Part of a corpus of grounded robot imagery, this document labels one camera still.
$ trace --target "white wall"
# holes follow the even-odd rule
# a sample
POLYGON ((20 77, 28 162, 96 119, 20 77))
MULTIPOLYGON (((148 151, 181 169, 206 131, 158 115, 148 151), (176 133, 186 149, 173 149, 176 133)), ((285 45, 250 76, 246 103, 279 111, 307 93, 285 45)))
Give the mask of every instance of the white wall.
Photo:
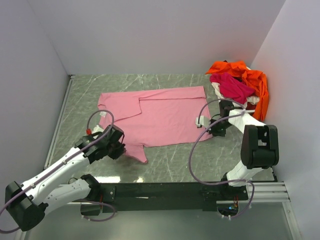
POLYGON ((28 0, 69 74, 250 64, 285 0, 28 0))
POLYGON ((268 77, 266 121, 278 127, 284 180, 306 240, 319 239, 320 1, 286 0, 252 63, 268 77))
MULTIPOLYGON (((0 7, 0 205, 5 187, 39 173, 68 84, 49 38, 26 0, 0 7)), ((0 228, 17 225, 7 211, 0 228)), ((14 234, 0 239, 13 239, 14 234)))

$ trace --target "marble floor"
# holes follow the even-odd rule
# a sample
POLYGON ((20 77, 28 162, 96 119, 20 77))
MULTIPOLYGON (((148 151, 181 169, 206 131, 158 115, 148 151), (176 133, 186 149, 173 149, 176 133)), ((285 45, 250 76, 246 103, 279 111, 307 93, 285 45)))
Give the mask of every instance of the marble floor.
MULTIPOLYGON (((86 134, 88 117, 98 109, 101 93, 194 86, 204 87, 208 101, 217 98, 209 76, 204 74, 73 75, 48 165, 59 160, 86 134)), ((212 116, 219 113, 218 104, 212 103, 209 110, 212 116)), ((97 114, 92 119, 92 128, 98 124, 99 117, 97 114)), ((213 137, 200 142, 192 158, 195 175, 204 181, 219 181, 224 173, 240 161, 241 144, 242 134, 234 126, 227 129, 225 137, 213 137)), ((187 167, 191 146, 192 143, 145 147, 147 164, 126 156, 117 160, 105 157, 73 177, 91 174, 101 183, 193 182, 187 167)), ((273 170, 263 170, 253 180, 274 181, 273 170)))

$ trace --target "pink t-shirt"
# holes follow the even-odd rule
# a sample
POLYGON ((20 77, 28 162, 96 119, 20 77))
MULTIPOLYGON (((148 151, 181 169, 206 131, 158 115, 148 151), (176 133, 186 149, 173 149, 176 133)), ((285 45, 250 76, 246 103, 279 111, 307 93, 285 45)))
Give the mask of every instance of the pink t-shirt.
MULTIPOLYGON (((114 115, 114 124, 124 131, 125 155, 146 163, 145 147, 193 143, 203 128, 196 117, 207 103, 203 86, 146 91, 102 93, 98 108, 114 115)), ((208 107, 202 115, 210 118, 208 107)), ((99 124, 111 123, 107 114, 99 124)), ((206 133, 201 141, 211 137, 206 133)))

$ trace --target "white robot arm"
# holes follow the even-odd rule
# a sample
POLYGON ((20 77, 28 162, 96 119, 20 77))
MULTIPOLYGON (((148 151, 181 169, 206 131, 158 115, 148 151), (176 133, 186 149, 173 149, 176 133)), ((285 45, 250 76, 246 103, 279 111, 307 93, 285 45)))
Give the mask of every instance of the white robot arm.
MULTIPOLYGON (((230 101, 221 100, 219 102, 220 116, 231 117, 239 115, 243 110, 234 109, 230 101)), ((198 128, 207 128, 215 122, 203 115, 195 120, 198 128)), ((244 113, 241 116, 229 118, 227 121, 219 122, 210 128, 209 133, 213 136, 224 137, 226 129, 234 125, 243 134, 241 146, 241 160, 239 163, 224 176, 226 180, 249 181, 255 174, 275 166, 279 161, 278 131, 273 125, 266 125, 253 118, 250 114, 244 113)), ((244 186, 244 181, 230 182, 233 187, 244 186)))
POLYGON ((94 161, 105 156, 117 159, 125 152, 125 144, 119 142, 120 138, 124 136, 123 131, 116 126, 108 126, 105 131, 106 133, 89 133, 81 137, 61 159, 43 172, 22 184, 14 181, 5 188, 6 203, 25 191, 6 208, 22 231, 32 229, 42 221, 46 214, 67 203, 79 199, 95 201, 100 198, 102 194, 100 183, 90 174, 83 175, 71 184, 63 183, 67 182, 74 173, 94 161), (101 138, 101 140, 91 144, 95 142, 95 137, 101 138), (79 151, 82 153, 66 161, 79 151))

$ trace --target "pile of clothes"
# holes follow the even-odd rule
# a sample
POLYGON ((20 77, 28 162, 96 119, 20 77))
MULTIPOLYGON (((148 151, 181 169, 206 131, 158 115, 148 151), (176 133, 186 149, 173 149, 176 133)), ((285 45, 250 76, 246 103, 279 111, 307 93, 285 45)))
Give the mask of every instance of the pile of clothes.
POLYGON ((269 93, 267 77, 262 71, 251 70, 243 61, 216 61, 206 72, 215 94, 221 99, 233 99, 247 110, 254 110, 259 121, 266 118, 269 93))

